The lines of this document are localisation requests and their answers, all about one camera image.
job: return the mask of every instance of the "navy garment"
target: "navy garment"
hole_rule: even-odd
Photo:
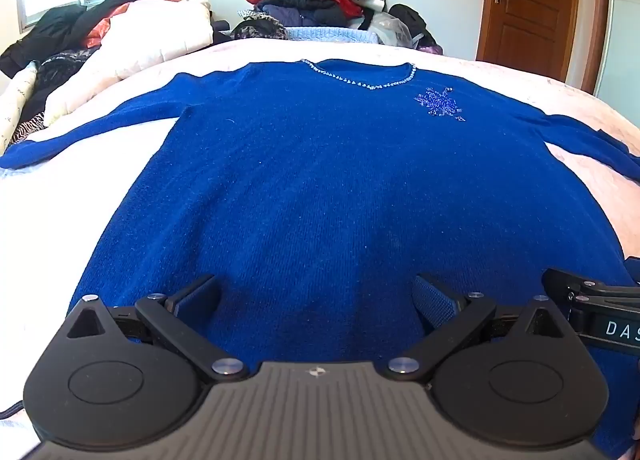
[[[411,71],[320,66],[372,85]],[[634,180],[638,158],[570,117],[436,72],[381,90],[302,62],[180,74],[60,140],[9,148],[0,166],[164,117],[179,119],[114,213],[71,306],[89,293],[128,305],[214,274],[222,299],[193,327],[255,368],[388,360],[423,335],[419,272],[508,305],[541,294],[547,267],[635,284],[602,209],[545,141]],[[637,358],[594,357],[611,391],[596,444],[619,456],[640,400]]]

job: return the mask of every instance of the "wooden door frame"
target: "wooden door frame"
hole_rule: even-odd
[[[476,60],[482,61],[486,55],[489,21],[491,16],[491,8],[494,0],[484,0],[482,7],[482,22],[480,25],[480,38],[478,40],[478,52]],[[600,71],[600,62],[602,60],[602,51],[604,49],[604,40],[607,31],[607,15],[609,14],[609,0],[595,0],[593,27],[591,30],[591,41],[589,53],[587,56],[586,68],[582,79],[581,89],[589,94],[593,94],[595,84]],[[571,60],[571,52],[574,46],[575,23],[578,15],[578,0],[572,0],[571,20],[569,30],[573,36],[567,40],[564,59],[562,62],[562,79],[566,79]]]

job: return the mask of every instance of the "wooden door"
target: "wooden door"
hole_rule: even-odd
[[[564,81],[578,0],[484,0],[478,60]]]

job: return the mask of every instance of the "black cable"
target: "black cable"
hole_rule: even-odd
[[[22,401],[16,402],[11,408],[6,411],[0,411],[0,420],[4,420],[6,418],[14,416],[19,411],[24,409],[24,404]]]

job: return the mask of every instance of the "bed cover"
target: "bed cover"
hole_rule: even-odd
[[[124,101],[164,86],[180,72],[204,76],[251,62],[295,62],[302,58],[312,62],[340,58],[375,65],[409,61],[418,68],[466,78],[546,114],[579,119],[593,129],[605,130],[627,144],[631,153],[640,155],[638,128],[591,95],[549,78],[408,49],[262,39],[210,47],[144,70],[112,85],[30,139],[56,137],[104,116]],[[113,130],[82,140],[45,163],[20,170],[0,169],[0,284],[4,286],[0,408],[22,398],[24,382],[65,318],[102,231],[174,123],[175,119],[163,119]],[[625,258],[640,256],[640,185],[589,157],[547,146],[599,202]],[[37,442],[23,411],[0,421],[0,460],[18,459]]]

